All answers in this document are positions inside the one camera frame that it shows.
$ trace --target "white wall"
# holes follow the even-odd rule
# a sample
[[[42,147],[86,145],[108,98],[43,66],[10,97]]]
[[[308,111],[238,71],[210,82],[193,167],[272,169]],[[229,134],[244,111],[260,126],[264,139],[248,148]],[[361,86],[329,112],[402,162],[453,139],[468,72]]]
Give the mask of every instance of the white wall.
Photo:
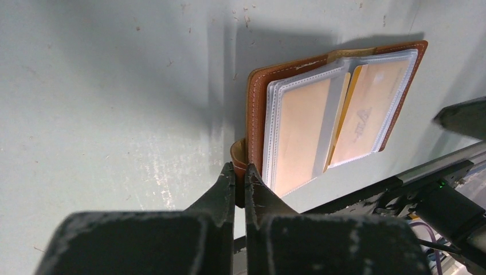
[[[261,66],[430,43],[386,150],[286,197],[299,211],[470,144],[430,121],[486,94],[485,15],[484,1],[0,1],[0,273],[31,273],[73,211],[194,202],[244,136]]]

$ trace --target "cable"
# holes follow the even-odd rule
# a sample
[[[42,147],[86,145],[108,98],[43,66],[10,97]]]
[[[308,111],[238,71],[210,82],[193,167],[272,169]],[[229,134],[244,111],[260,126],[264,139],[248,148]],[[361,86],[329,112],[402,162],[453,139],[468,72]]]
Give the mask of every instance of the cable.
[[[434,235],[434,232],[432,231],[432,228],[425,222],[412,222],[409,224],[410,227],[416,227],[416,226],[423,226],[427,229],[430,235],[430,239],[432,242],[437,242],[436,236]],[[434,255],[436,256],[436,267],[437,267],[437,274],[438,275],[443,275],[442,273],[442,265],[440,261],[440,255],[438,250],[434,250]]]
[[[418,239],[418,243],[420,243],[420,245],[427,246],[428,248],[432,248],[434,250],[445,251],[445,252],[448,252],[448,253],[451,253],[451,254],[459,255],[461,253],[460,249],[457,249],[455,247],[446,246],[446,245],[441,245],[441,244],[436,243],[436,242],[429,242],[429,241],[425,241],[423,239]]]

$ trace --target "brown leather cover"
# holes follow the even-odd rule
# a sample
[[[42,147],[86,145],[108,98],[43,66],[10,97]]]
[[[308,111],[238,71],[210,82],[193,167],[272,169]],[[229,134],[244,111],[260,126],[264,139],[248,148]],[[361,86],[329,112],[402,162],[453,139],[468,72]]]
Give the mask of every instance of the brown leather cover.
[[[295,60],[252,71],[248,76],[246,89],[246,138],[238,140],[231,147],[231,157],[238,177],[237,182],[242,183],[242,177],[245,174],[247,163],[254,163],[259,173],[261,173],[265,132],[266,88],[271,81],[281,80],[314,70],[341,57],[368,56],[373,54],[398,52],[407,49],[417,49],[418,56],[415,66],[411,73],[410,80],[403,92],[403,96],[400,99],[397,110],[393,115],[390,127],[386,132],[385,140],[380,148],[380,151],[382,151],[385,149],[391,130],[398,119],[403,101],[405,100],[410,84],[417,72],[417,68],[422,61],[427,45],[428,42],[422,40],[369,49],[335,50],[320,56]]]

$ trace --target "beige card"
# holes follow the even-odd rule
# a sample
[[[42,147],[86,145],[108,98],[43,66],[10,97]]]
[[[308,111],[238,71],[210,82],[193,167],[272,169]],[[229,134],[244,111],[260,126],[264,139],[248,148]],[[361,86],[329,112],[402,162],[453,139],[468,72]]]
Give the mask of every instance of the beige card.
[[[409,63],[405,60],[356,67],[331,165],[371,153]]]
[[[280,197],[312,179],[330,83],[316,82],[282,98],[275,179]]]

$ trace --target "card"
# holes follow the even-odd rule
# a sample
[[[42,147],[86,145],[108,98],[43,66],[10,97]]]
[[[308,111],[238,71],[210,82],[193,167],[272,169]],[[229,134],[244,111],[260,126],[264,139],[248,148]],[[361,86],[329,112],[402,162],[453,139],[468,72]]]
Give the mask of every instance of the card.
[[[387,131],[384,125],[391,118],[391,105],[409,64],[409,60],[403,60],[355,68],[331,166],[369,155],[379,148],[378,137]]]

